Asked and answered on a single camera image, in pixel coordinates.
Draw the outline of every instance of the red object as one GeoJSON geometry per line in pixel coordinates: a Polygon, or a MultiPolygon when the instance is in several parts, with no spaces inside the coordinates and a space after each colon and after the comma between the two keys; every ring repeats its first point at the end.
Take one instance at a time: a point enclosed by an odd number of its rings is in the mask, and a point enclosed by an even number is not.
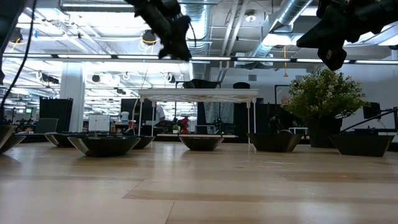
{"type": "Polygon", "coordinates": [[[181,120],[181,134],[189,134],[189,119],[188,117],[184,117],[184,119],[181,120]]]}

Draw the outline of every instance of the ventilation pipe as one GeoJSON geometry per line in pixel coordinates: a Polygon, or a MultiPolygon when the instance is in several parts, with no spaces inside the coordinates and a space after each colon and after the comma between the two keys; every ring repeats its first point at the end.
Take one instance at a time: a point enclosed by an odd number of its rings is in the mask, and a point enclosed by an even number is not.
{"type": "Polygon", "coordinates": [[[284,0],[279,11],[268,15],[261,28],[262,40],[251,52],[250,57],[266,57],[274,47],[267,44],[266,37],[269,32],[291,32],[293,23],[301,15],[304,9],[311,4],[312,0],[284,0]]]}
{"type": "MultiPolygon", "coordinates": [[[[191,17],[193,27],[187,32],[188,40],[194,40],[194,35],[197,40],[205,40],[208,37],[209,27],[209,11],[210,7],[206,4],[185,4],[181,5],[182,14],[191,17]]],[[[209,43],[197,42],[195,46],[194,41],[189,41],[188,48],[192,55],[208,55],[209,43]]],[[[190,67],[190,78],[210,81],[210,66],[205,63],[192,63],[190,67]]]]}

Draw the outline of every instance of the green plant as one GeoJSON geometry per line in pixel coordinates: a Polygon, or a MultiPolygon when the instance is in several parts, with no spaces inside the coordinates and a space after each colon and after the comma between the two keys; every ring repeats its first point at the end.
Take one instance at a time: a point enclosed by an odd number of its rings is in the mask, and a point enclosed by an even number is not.
{"type": "Polygon", "coordinates": [[[360,83],[341,72],[316,69],[290,84],[285,109],[301,119],[348,117],[366,105],[360,83]]]}

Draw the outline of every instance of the shallow black dish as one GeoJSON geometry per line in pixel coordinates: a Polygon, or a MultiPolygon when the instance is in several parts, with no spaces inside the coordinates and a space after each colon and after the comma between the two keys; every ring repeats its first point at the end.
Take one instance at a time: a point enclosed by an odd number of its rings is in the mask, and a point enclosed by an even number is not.
{"type": "Polygon", "coordinates": [[[248,133],[258,151],[292,152],[303,137],[302,134],[248,133]]]}
{"type": "Polygon", "coordinates": [[[113,137],[69,137],[69,141],[86,156],[111,157],[125,155],[141,139],[113,137]]]}
{"type": "Polygon", "coordinates": [[[16,128],[17,126],[14,125],[0,125],[0,148],[6,143],[16,128]]]}
{"type": "Polygon", "coordinates": [[[69,141],[69,137],[82,138],[88,136],[83,133],[71,133],[71,134],[45,134],[44,135],[52,144],[57,147],[73,147],[73,144],[69,141]]]}
{"type": "Polygon", "coordinates": [[[334,134],[330,136],[342,155],[383,157],[394,136],[334,134]]]}
{"type": "Polygon", "coordinates": [[[136,144],[136,146],[133,147],[133,149],[143,149],[149,145],[154,139],[154,137],[151,136],[139,136],[141,140],[136,144]]]}
{"type": "Polygon", "coordinates": [[[223,142],[224,138],[180,137],[180,140],[191,150],[212,151],[223,142]]]}
{"type": "Polygon", "coordinates": [[[0,148],[0,154],[12,149],[13,147],[21,143],[21,141],[24,140],[25,138],[26,138],[25,136],[15,136],[15,135],[10,136],[8,140],[0,148]]]}

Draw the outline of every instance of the ceiling light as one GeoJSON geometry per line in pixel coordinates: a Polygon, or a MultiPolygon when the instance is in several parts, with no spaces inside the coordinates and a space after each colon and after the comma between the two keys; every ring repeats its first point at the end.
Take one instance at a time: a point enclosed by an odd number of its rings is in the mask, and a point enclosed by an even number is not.
{"type": "Polygon", "coordinates": [[[380,46],[392,46],[392,45],[398,45],[398,35],[395,35],[391,37],[388,40],[385,40],[379,44],[380,46]]]}
{"type": "Polygon", "coordinates": [[[240,57],[236,60],[241,62],[290,62],[289,58],[254,58],[254,57],[240,57]]]}
{"type": "Polygon", "coordinates": [[[246,16],[245,20],[246,22],[253,22],[256,20],[256,16],[255,15],[246,16]]]}
{"type": "Polygon", "coordinates": [[[202,57],[202,56],[193,56],[192,60],[220,60],[220,61],[229,61],[231,57],[202,57]]]}
{"type": "Polygon", "coordinates": [[[60,58],[112,58],[110,55],[58,55],[60,58]]]}
{"type": "MultiPolygon", "coordinates": [[[[14,57],[14,58],[23,58],[25,57],[25,54],[10,54],[10,53],[4,53],[3,57],[14,57]]],[[[52,57],[49,54],[28,54],[27,57],[42,57],[42,58],[46,58],[46,57],[52,57]]]]}
{"type": "Polygon", "coordinates": [[[297,59],[296,62],[304,62],[304,63],[323,63],[320,59],[297,59]]]}
{"type": "Polygon", "coordinates": [[[132,7],[130,4],[63,4],[63,7],[132,7]]]}
{"type": "Polygon", "coordinates": [[[290,45],[291,43],[292,41],[289,36],[278,34],[268,34],[262,41],[262,44],[265,46],[290,45]]]}
{"type": "Polygon", "coordinates": [[[398,60],[357,60],[357,64],[398,65],[398,60]]]}
{"type": "Polygon", "coordinates": [[[156,55],[118,55],[120,59],[139,59],[139,60],[158,60],[159,57],[156,55]]]}

